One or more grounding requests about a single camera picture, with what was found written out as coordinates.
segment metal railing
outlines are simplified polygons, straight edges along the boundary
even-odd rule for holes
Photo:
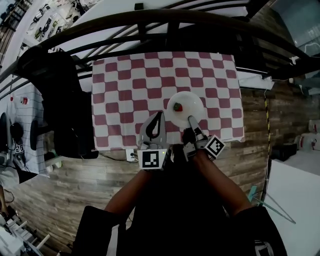
[[[0,24],[0,69],[5,57],[7,48],[11,38],[16,32],[16,29],[22,20],[23,16],[31,6],[30,0],[18,0],[7,7],[6,12],[1,14],[2,22]]]
[[[78,74],[85,72],[87,73],[78,76],[79,79],[84,79],[92,76],[92,67],[88,65],[88,63],[92,61],[108,57],[161,51],[191,51],[213,53],[219,52],[221,54],[234,54],[236,56],[235,63],[238,70],[241,70],[242,68],[246,67],[241,65],[239,66],[237,62],[240,63],[241,61],[243,61],[247,57],[250,57],[251,55],[259,56],[259,59],[257,59],[259,61],[265,63],[267,63],[268,61],[270,62],[270,60],[264,58],[264,53],[278,58],[283,62],[283,64],[278,64],[276,61],[273,61],[273,64],[278,64],[278,69],[264,67],[261,70],[255,69],[254,72],[263,75],[264,78],[272,76],[275,79],[281,80],[299,76],[307,72],[320,69],[320,61],[318,58],[309,57],[303,51],[295,47],[293,44],[289,43],[282,37],[268,30],[252,25],[246,21],[241,21],[237,18],[231,18],[206,12],[209,9],[212,10],[213,7],[202,10],[189,10],[195,7],[198,8],[200,6],[204,6],[205,4],[211,5],[212,3],[223,3],[225,1],[226,0],[207,1],[205,3],[199,3],[185,7],[184,9],[169,9],[182,4],[193,2],[192,0],[184,0],[166,6],[162,9],[136,10],[100,17],[76,25],[67,30],[64,30],[63,32],[56,34],[48,38],[47,40],[41,42],[39,46],[42,47],[44,50],[50,50],[65,42],[79,38],[84,35],[111,28],[123,27],[105,40],[90,43],[67,51],[68,54],[75,57],[75,54],[81,51],[92,49],[90,53],[84,56],[83,58],[74,58],[74,64],[79,68],[77,70]],[[251,0],[248,2],[248,5],[250,5],[255,12],[257,12],[257,8],[253,8],[252,6],[254,6],[253,3],[257,2],[260,6],[260,0]],[[230,4],[228,3],[227,5],[219,6],[219,8],[227,8],[229,6]],[[194,30],[190,34],[190,31],[192,31],[190,30],[190,28],[192,28],[193,26],[179,28],[179,24],[181,23],[194,24],[194,26],[196,26],[196,30]],[[147,31],[151,30],[151,28],[155,28],[157,26],[159,27],[163,24],[167,24],[167,29],[165,33],[146,33]],[[197,36],[199,37],[196,38],[197,40],[195,41],[195,43],[189,43],[190,40],[194,40],[194,34],[196,33],[195,31],[201,28],[206,29],[206,35],[198,34]],[[234,42],[233,45],[231,45],[233,47],[232,49],[241,49],[240,51],[234,50],[235,53],[226,48],[221,48],[221,45],[221,49],[217,50],[215,47],[211,47],[211,44],[206,41],[210,40],[211,36],[211,33],[208,33],[208,31],[210,31],[208,30],[208,28],[218,30],[221,33],[224,33],[222,37],[229,35],[229,33],[234,33],[236,35],[235,38],[238,38],[238,35],[244,35],[246,39],[257,38],[267,41],[274,47],[282,48],[290,54],[299,57],[300,59],[297,60],[296,65],[293,65],[291,59],[289,59],[288,57],[283,56],[280,53],[277,53],[276,51],[263,48],[256,44],[250,44],[249,46],[246,46],[246,42],[244,42],[243,40],[237,40]],[[140,41],[140,44],[129,49],[113,51],[120,44],[133,41]],[[17,69],[17,63],[18,60],[12,63],[0,75],[0,83],[2,83],[9,75],[15,74],[15,71]],[[2,86],[2,88],[0,88],[0,93],[2,93],[8,87],[11,87],[11,85],[15,84],[19,79],[19,77],[16,77],[14,80]],[[0,96],[0,100],[28,83],[28,81],[25,81],[15,86],[13,89],[6,92],[4,95]]]

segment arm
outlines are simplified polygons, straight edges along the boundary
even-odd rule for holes
[[[129,215],[151,178],[151,172],[140,170],[132,180],[111,198],[104,210],[122,216]]]
[[[4,192],[4,188],[1,185],[0,185],[0,201],[1,201],[1,212],[5,213],[8,216],[9,214],[6,206],[5,192]]]
[[[230,215],[234,216],[252,207],[241,188],[210,161],[205,151],[198,150],[193,161],[197,169],[220,196],[223,206]]]

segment hand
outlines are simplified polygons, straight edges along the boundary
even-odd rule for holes
[[[210,161],[205,149],[199,149],[193,157],[193,160],[196,162]]]

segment table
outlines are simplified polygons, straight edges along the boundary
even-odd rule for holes
[[[17,102],[8,102],[7,114],[11,123],[19,123],[23,128],[22,142],[26,167],[20,166],[23,171],[30,171],[36,174],[47,175],[45,165],[44,135],[37,137],[36,151],[30,147],[30,128],[33,120],[38,121],[41,127],[44,123],[44,108],[42,96],[33,84],[26,85],[16,90],[11,96],[27,97],[28,104],[22,105]]]
[[[182,128],[166,116],[177,92],[198,95],[199,126],[223,141],[243,141],[241,92],[234,58],[207,52],[151,52],[97,60],[92,69],[92,120],[97,150],[137,148],[141,125],[164,111],[167,142],[180,144]]]

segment black chair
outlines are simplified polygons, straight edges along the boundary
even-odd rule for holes
[[[54,131],[54,149],[60,156],[93,159],[91,93],[81,89],[77,70],[70,55],[47,53],[40,46],[27,50],[19,59],[16,73],[28,79],[42,94],[44,119],[48,126],[33,121],[30,146],[37,148],[37,136]]]

